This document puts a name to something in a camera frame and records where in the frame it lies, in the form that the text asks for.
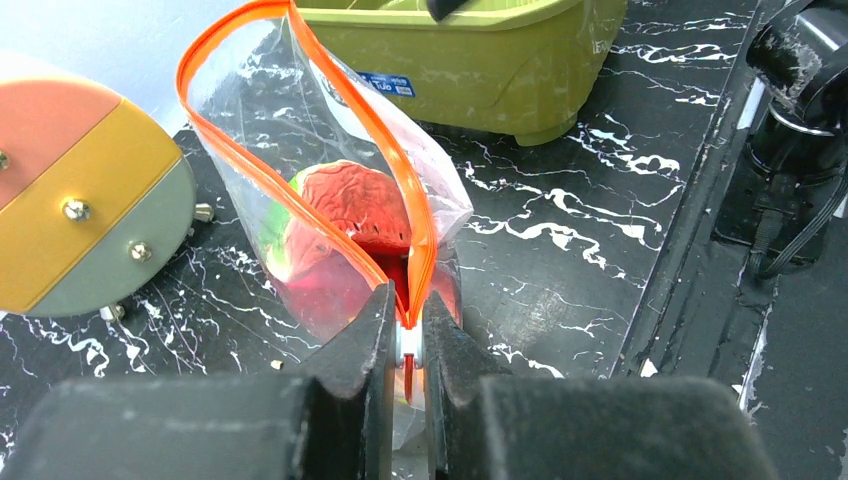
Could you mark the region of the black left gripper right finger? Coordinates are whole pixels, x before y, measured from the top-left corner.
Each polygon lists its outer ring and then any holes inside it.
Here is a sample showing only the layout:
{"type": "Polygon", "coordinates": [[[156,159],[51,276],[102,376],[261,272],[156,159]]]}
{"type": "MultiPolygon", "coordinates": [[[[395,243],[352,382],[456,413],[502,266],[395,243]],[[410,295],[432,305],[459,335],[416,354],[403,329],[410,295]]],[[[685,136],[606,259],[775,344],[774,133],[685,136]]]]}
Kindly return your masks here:
{"type": "Polygon", "coordinates": [[[698,377],[514,374],[438,295],[421,325],[434,479],[773,479],[723,385],[698,377]]]}

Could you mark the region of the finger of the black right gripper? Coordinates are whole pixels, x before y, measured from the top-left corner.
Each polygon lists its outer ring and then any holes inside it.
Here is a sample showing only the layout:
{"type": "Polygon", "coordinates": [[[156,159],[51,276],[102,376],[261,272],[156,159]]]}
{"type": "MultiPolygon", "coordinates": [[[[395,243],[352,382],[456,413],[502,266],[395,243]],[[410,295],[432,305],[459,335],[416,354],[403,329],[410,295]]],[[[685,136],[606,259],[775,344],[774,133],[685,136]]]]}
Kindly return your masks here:
{"type": "Polygon", "coordinates": [[[470,0],[427,0],[426,7],[430,17],[441,22],[464,8],[470,0]]]}

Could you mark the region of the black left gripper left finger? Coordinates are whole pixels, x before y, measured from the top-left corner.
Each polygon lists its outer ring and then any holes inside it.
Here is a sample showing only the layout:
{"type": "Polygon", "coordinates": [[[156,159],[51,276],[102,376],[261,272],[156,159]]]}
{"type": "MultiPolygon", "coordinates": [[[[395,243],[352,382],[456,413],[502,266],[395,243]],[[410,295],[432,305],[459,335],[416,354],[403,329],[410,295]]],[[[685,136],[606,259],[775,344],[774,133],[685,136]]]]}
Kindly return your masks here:
{"type": "Polygon", "coordinates": [[[5,479],[387,479],[395,290],[303,363],[260,374],[62,383],[19,432],[5,479]]]}

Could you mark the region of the olive green plastic basket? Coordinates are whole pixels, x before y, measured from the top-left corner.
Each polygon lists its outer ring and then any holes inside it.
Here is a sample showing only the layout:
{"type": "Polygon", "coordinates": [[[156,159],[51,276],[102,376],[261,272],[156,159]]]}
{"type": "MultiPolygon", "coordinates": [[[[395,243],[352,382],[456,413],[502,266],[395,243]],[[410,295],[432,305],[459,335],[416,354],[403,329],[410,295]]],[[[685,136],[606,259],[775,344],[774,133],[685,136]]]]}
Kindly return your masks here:
{"type": "Polygon", "coordinates": [[[626,0],[472,1],[433,20],[423,1],[301,1],[320,42],[413,119],[558,138],[585,105],[626,0]]]}

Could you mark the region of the toy watermelon slice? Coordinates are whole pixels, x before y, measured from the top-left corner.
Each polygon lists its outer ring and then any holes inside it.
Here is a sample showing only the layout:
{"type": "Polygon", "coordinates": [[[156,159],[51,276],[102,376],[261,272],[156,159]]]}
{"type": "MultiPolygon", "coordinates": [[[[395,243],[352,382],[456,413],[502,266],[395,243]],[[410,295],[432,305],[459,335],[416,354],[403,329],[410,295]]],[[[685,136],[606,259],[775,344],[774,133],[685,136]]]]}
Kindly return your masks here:
{"type": "MultiPolygon", "coordinates": [[[[406,256],[411,227],[389,174],[351,160],[310,166],[290,181],[300,198],[368,254],[406,256]]],[[[273,203],[262,220],[259,247],[269,272],[290,280],[336,253],[324,235],[273,203]]]]}

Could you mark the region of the clear zip top bag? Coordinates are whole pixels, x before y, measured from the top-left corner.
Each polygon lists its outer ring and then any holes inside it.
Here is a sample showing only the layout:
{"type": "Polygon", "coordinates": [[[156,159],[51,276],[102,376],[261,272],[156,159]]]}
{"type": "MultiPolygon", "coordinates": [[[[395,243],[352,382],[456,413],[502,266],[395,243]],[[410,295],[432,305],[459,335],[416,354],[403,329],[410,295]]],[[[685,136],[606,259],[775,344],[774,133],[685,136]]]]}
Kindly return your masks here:
{"type": "Polygon", "coordinates": [[[394,449],[424,431],[425,300],[462,317],[453,239],[473,207],[450,156],[318,41],[252,1],[184,54],[177,90],[287,314],[316,341],[392,281],[394,449]]]}

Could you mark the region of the red toy apple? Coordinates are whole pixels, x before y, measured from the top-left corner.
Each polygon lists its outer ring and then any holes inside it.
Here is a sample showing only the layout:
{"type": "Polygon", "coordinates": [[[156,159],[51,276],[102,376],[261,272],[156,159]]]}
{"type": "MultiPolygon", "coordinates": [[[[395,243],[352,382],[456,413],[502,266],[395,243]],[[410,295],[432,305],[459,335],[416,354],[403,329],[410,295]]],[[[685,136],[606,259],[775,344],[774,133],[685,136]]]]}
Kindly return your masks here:
{"type": "MultiPolygon", "coordinates": [[[[289,314],[322,342],[354,320],[372,289],[360,273],[339,255],[319,261],[290,280],[268,275],[289,314]]],[[[439,294],[457,324],[463,323],[461,276],[457,258],[437,261],[431,290],[439,294]]]]}

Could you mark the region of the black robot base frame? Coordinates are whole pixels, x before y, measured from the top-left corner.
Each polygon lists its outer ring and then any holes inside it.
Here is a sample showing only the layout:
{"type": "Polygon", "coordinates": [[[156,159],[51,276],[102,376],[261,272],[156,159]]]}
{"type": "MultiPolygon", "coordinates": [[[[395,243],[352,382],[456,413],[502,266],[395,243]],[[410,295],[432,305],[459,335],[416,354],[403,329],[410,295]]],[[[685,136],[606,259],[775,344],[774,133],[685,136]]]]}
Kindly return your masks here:
{"type": "Polygon", "coordinates": [[[764,102],[737,60],[614,371],[712,378],[759,426],[784,478],[843,478],[846,222],[831,224],[817,263],[762,283],[744,272],[744,247],[713,235],[764,102]]]}

